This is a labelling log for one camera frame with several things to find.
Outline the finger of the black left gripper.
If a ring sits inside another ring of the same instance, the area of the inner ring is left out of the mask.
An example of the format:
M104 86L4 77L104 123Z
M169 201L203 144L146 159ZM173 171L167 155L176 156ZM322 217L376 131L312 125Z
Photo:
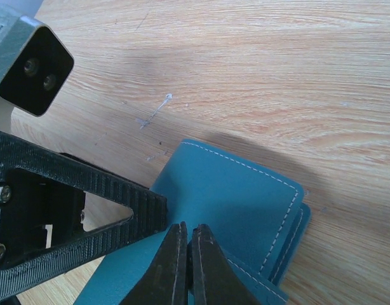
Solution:
M0 131L0 301L166 228L166 199L136 182ZM91 193L131 217L85 231Z

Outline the teal leather card holder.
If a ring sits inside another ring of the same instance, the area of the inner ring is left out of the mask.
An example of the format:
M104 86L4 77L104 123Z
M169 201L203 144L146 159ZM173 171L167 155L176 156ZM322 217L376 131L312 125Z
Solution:
M78 304L121 304L173 224L212 230L232 270L258 304L285 304L280 289L311 218L300 184L196 140L183 140L152 185L167 199L167 228L107 255Z

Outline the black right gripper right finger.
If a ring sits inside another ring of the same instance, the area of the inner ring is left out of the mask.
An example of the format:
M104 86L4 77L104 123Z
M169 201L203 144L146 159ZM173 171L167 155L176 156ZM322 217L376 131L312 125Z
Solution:
M210 227L200 224L188 244L187 268L193 304L258 304L218 244Z

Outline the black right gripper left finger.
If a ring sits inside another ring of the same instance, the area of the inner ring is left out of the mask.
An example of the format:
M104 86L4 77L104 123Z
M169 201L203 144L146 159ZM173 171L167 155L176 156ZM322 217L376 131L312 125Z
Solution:
M121 304L187 304L187 227L173 224L147 271Z

